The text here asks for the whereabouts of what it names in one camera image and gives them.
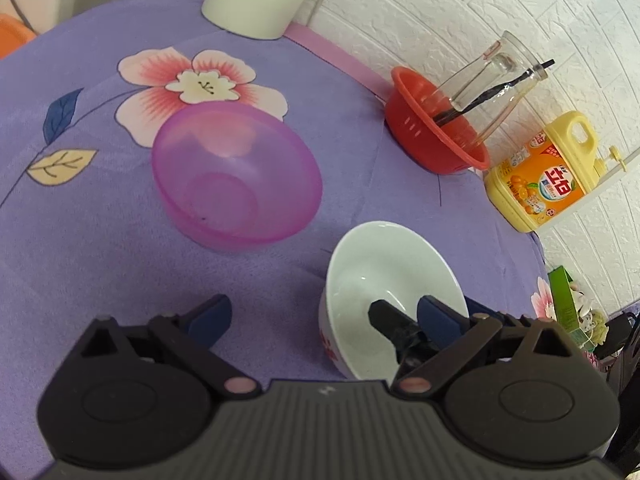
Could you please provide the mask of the yellow dish soap bottle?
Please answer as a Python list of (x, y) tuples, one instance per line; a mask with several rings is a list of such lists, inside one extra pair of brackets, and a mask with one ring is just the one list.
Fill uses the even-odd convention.
[(606, 163), (598, 146), (588, 118), (566, 112), (488, 171), (487, 196), (514, 229), (534, 232), (599, 185)]

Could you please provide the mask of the clear glass pitcher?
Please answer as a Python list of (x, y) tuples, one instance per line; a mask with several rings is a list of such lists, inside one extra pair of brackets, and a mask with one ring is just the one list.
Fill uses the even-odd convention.
[[(450, 76), (437, 88), (431, 99), (425, 99), (423, 103), (445, 103), (448, 105), (446, 110), (451, 107), (463, 110), (485, 90), (514, 79), (542, 62), (517, 36), (506, 30), (483, 54)], [(501, 96), (463, 115), (476, 135), (471, 141), (456, 140), (456, 143), (467, 152), (484, 143), (513, 112), (518, 102), (536, 84), (548, 78), (548, 70), (538, 70), (515, 88), (506, 90)]]

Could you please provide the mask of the pink translucent plastic bowl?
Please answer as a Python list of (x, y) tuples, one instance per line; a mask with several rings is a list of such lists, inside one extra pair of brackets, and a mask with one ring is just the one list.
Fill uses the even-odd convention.
[(152, 176), (167, 217), (215, 250), (253, 249), (297, 234), (317, 214), (318, 162), (284, 122), (244, 104), (186, 107), (160, 127)]

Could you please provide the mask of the orange plastic basin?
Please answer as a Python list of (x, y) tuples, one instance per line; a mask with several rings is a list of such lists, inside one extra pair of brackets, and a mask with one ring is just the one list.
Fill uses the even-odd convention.
[(36, 37), (21, 21), (8, 14), (0, 14), (0, 58), (5, 58)]

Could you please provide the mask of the black stirring stick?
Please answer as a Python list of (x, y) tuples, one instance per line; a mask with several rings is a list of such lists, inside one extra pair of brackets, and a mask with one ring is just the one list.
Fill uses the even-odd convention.
[(477, 96), (470, 104), (468, 104), (463, 110), (457, 110), (454, 107), (451, 107), (449, 110), (445, 110), (437, 114), (434, 117), (434, 122), (439, 127), (443, 127), (448, 124), (448, 122), (452, 122), (460, 116), (468, 114), (471, 110), (474, 110), (475, 107), (482, 105), (483, 103), (495, 98), (496, 96), (501, 96), (506, 90), (510, 90), (515, 88), (520, 82), (528, 79), (531, 76), (534, 76), (538, 70), (546, 70), (555, 64), (555, 59), (550, 58), (550, 60), (544, 61), (541, 64), (526, 70), (524, 73), (521, 73), (520, 76), (517, 76), (514, 79), (503, 82), (502, 84), (497, 84), (484, 92), (482, 92), (479, 96)]

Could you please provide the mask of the green box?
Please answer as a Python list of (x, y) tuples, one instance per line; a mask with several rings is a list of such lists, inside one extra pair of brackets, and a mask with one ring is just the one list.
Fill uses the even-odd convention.
[(580, 350), (593, 352), (592, 316), (590, 313), (580, 314), (578, 303), (574, 298), (575, 291), (570, 287), (572, 282), (570, 274), (562, 266), (558, 266), (548, 274), (548, 278), (556, 322), (564, 328)]

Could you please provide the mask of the red plastic basket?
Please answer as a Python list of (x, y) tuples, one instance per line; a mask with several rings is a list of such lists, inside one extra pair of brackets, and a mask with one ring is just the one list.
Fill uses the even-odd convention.
[(386, 124), (400, 147), (417, 164), (434, 174), (489, 169), (490, 158), (484, 144), (467, 152), (456, 143), (456, 140), (471, 141), (476, 135), (464, 117), (441, 127), (436, 125), (434, 117), (448, 105), (431, 102), (423, 106), (421, 103), (437, 91), (431, 81), (402, 66), (392, 69), (392, 81), (394, 88), (384, 108)]

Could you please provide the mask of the white red patterned ceramic bowl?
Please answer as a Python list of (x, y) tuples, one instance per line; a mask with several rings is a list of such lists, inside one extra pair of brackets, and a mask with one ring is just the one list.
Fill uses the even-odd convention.
[(454, 272), (418, 233), (388, 221), (361, 223), (337, 243), (319, 304), (320, 338), (334, 366), (349, 380), (395, 376), (395, 349), (369, 322), (370, 304), (385, 300), (416, 318), (431, 295), (469, 314)]

